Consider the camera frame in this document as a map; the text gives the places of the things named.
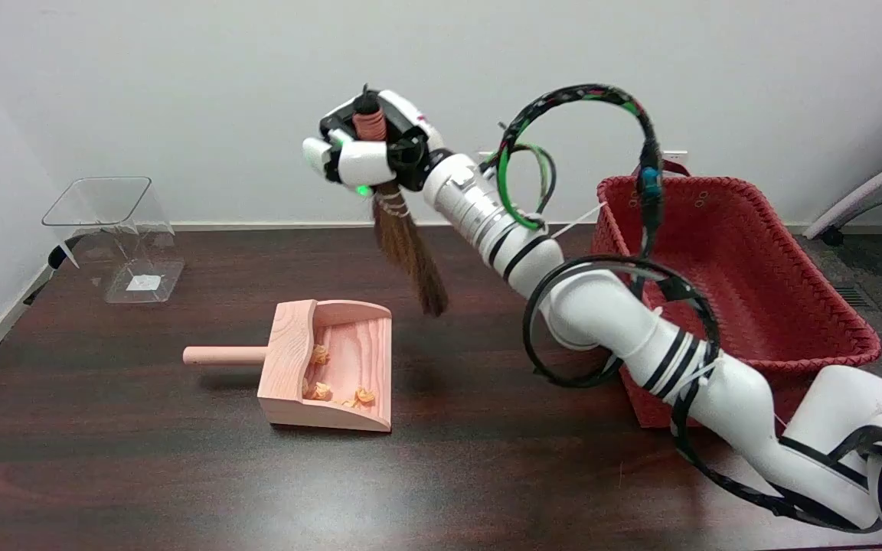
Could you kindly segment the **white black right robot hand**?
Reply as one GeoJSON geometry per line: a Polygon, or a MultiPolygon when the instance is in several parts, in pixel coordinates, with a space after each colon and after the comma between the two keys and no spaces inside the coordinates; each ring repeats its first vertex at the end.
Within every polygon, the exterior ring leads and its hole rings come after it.
{"type": "Polygon", "coordinates": [[[305,161],[326,181],[349,188],[395,182],[419,192],[441,133],[413,102],[392,90],[365,90],[319,121],[302,143],[305,161]]]}

